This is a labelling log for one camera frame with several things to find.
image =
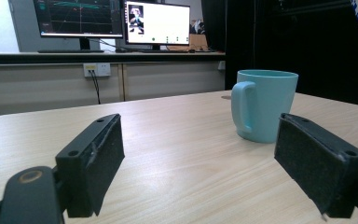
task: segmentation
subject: monitor screen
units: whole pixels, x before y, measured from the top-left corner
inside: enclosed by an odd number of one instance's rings
[[[190,6],[124,1],[126,44],[188,46]]]
[[[123,38],[122,0],[34,0],[42,37]]]

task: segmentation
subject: cable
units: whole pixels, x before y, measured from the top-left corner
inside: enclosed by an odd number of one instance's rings
[[[94,86],[95,86],[95,90],[97,91],[97,97],[98,97],[98,105],[101,104],[101,100],[100,100],[100,86],[98,85],[98,79],[97,76],[95,75],[95,71],[94,70],[89,70],[89,74],[92,77],[92,80],[94,81]]]

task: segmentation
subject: screw hole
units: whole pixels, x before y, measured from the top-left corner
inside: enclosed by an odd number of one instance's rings
[[[71,151],[71,152],[69,152],[69,156],[75,156],[75,155],[77,155],[77,153],[79,153],[78,151]]]
[[[352,151],[345,151],[345,153],[347,153],[350,156],[356,156],[356,153],[354,153]]]

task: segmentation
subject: black monitor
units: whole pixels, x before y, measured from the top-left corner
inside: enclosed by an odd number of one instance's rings
[[[41,37],[123,38],[122,0],[34,0]]]
[[[190,6],[124,0],[126,44],[188,46]]]

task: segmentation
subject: light blue mug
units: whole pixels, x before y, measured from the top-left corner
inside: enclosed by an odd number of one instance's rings
[[[231,113],[242,138],[258,143],[277,139],[279,117],[289,113],[298,74],[272,70],[240,70],[231,92]]]

